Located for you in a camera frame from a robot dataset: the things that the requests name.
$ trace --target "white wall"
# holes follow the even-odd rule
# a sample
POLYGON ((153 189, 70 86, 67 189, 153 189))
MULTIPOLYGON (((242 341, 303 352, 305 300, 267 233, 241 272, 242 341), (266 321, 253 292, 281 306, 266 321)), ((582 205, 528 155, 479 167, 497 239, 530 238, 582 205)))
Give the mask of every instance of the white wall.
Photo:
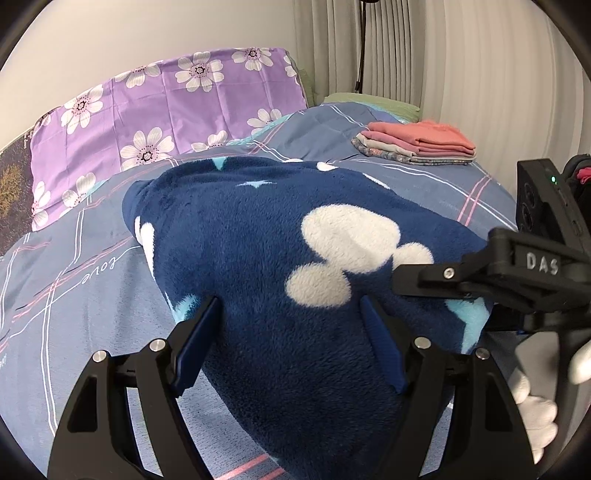
POLYGON ((120 72, 250 45, 283 47, 297 60, 293 0, 53 0, 0 70, 0 148, 120 72))

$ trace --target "pink stripe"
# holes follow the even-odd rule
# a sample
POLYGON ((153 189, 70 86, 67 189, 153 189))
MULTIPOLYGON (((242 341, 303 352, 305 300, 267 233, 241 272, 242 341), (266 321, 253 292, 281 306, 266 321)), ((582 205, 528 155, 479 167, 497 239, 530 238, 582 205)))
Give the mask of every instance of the pink stripe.
POLYGON ((488 180, 480 188, 480 191, 478 192, 478 195, 476 195, 476 198, 474 199, 474 205, 472 205, 472 209, 470 210, 470 215, 468 215, 468 219, 466 220, 466 226, 468 226, 468 224, 470 223, 470 220, 472 220, 472 214, 474 213, 474 210, 476 209, 476 205, 478 204, 478 199, 480 198, 480 195, 482 194, 482 192, 484 191, 484 189, 486 188, 486 186, 488 185, 488 183, 491 180, 492 180, 492 177, 488 177, 488 180))
POLYGON ((269 458, 269 456, 266 453, 263 453, 262 455, 259 455, 258 457, 253 458, 252 460, 245 463, 244 465, 241 465, 241 466, 235 468, 234 470, 230 470, 228 473, 224 473, 222 476, 217 477, 216 480, 229 480, 231 478, 234 478, 235 476, 238 476, 241 473, 244 473, 247 470, 250 470, 255 465, 258 465, 259 463, 264 462, 268 458, 269 458))
POLYGON ((283 468, 278 468, 277 470, 273 470, 271 473, 262 476, 261 478, 259 478, 259 480, 273 480, 274 478, 280 476, 284 472, 285 470, 283 470, 283 468))
POLYGON ((482 182, 482 180, 484 180, 486 177, 482 177, 480 180, 478 180, 476 182, 476 184, 472 187, 472 191, 470 192, 470 195, 468 195, 466 197, 466 201, 464 202, 464 206, 462 207, 462 211, 460 212, 460 215, 457 216, 457 222, 459 222, 460 220, 462 220, 462 215, 464 215, 464 212, 466 211, 466 207, 468 206, 468 203, 470 202, 470 200, 472 199, 472 194, 474 194, 474 191, 478 188, 478 185, 480 185, 480 182, 482 182))

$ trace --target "black gripper frame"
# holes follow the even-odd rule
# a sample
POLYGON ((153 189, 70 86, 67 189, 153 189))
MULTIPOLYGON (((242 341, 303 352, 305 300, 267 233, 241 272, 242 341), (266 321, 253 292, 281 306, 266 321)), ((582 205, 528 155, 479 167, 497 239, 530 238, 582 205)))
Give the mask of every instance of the black gripper frame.
POLYGON ((207 298, 194 318, 165 342, 139 352, 96 353, 86 364, 62 414, 48 480, 212 480, 176 398, 197 375, 219 327, 220 300, 207 298), (163 476, 144 469, 132 428, 127 388, 137 388, 148 435, 163 476))
POLYGON ((454 388, 452 420, 438 470, 423 480, 535 480, 530 443, 517 405, 487 351, 460 355, 418 342, 370 297, 363 315, 377 314, 401 351, 408 407, 373 480, 417 480, 433 432, 454 388))

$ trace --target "white flower print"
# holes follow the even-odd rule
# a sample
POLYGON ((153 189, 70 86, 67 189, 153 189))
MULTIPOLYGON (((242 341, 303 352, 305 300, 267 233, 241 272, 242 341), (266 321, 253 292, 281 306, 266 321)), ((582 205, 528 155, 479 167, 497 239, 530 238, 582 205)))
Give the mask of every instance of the white flower print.
POLYGON ((227 140, 228 140, 228 132, 226 132, 225 130, 222 130, 217 134, 211 134, 207 138, 206 144, 203 142, 192 143, 191 148, 193 149, 194 152, 202 152, 202 151, 207 150, 208 148, 221 147, 222 145, 226 144, 227 140))
POLYGON ((273 66, 271 57, 271 51, 268 48, 237 48, 237 51, 232 54, 232 60, 234 63, 245 63, 247 70, 256 70, 260 72, 262 66, 267 67, 273 66))
POLYGON ((145 137, 141 130, 138 130, 134 135, 134 144, 124 146, 121 151, 122 158, 126 158, 122 165, 122 170, 129 170, 148 163, 170 158, 167 155, 174 149, 173 138, 169 135, 162 138, 162 129, 154 127, 150 130, 148 138, 145 137))
POLYGON ((92 172, 78 177, 78 180, 76 180, 76 191, 66 190, 61 194, 61 199, 64 202, 66 210, 60 213, 60 218, 84 200, 88 196, 92 187, 95 186, 95 183, 96 177, 92 172))
POLYGON ((295 77, 295 79, 296 79, 295 82, 297 83, 297 72, 295 71, 295 69, 291 65, 290 58, 287 55, 285 55, 283 57, 283 60, 285 61, 285 63, 288 64, 287 67, 285 67, 285 73, 287 74, 288 77, 295 77))
POLYGON ((103 96, 103 86, 97 85, 64 104, 67 108, 61 116, 61 125, 67 125, 67 133, 71 135, 76 130, 78 123, 82 128, 88 127, 90 114, 98 112, 103 108, 103 102, 99 99, 103 96))
POLYGON ((271 110, 271 113, 267 112, 264 108, 259 108, 257 112, 259 118, 249 118, 246 122, 251 127, 256 127, 252 132, 251 135, 255 135, 259 133, 263 128, 265 128, 271 122, 281 118, 281 112, 274 108, 271 110))
POLYGON ((142 65, 137 69, 128 70, 127 72, 118 74, 115 77, 115 81, 123 82, 123 80, 127 78, 125 86, 127 88, 133 88, 135 86, 143 85, 146 80, 146 75, 150 77, 157 77, 160 75, 160 73, 160 67, 158 67, 158 64, 148 63, 147 65, 142 65))
POLYGON ((43 227, 49 220, 49 215, 43 209, 49 203, 51 192, 45 190, 45 182, 37 183, 33 191, 33 205, 31 205, 31 212, 33 213, 33 224, 31 229, 36 232, 43 227))
POLYGON ((198 51, 193 54, 193 61, 187 57, 179 58, 178 67, 182 71, 175 73, 174 76, 179 83, 187 82, 185 88, 188 92, 194 92, 199 86, 203 87, 204 92, 209 92, 213 82, 217 83, 223 80, 222 62, 220 60, 209 61, 210 55, 208 51, 198 51))
POLYGON ((51 123, 51 114, 50 113, 46 113, 45 115, 43 115, 39 121, 35 124, 35 126, 33 127, 33 135, 35 135, 37 133, 37 131, 41 128, 41 127, 46 127, 47 125, 49 125, 51 123))

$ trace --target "metal screw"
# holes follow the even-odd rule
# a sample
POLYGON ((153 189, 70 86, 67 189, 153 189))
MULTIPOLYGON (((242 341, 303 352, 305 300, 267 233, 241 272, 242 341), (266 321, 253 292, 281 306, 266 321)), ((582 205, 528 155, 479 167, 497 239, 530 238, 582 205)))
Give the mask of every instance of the metal screw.
POLYGON ((156 340, 152 340, 150 342, 150 350, 153 352, 159 352, 166 346, 166 340, 162 340, 161 338, 156 338, 156 340))
POLYGON ((456 271, 452 267, 447 267, 443 271, 443 278, 445 278, 447 280, 451 280, 455 274, 456 274, 456 271))
POLYGON ((104 350, 99 350, 92 354, 92 359, 98 364, 101 363, 105 358, 107 358, 107 352, 104 350))
POLYGON ((488 360, 491 356, 491 353, 486 348, 477 348, 476 349, 476 356, 480 360, 488 360))
POLYGON ((427 337, 416 337, 414 339, 414 344, 417 346, 417 348, 426 350, 431 346, 431 340, 429 340, 427 337))

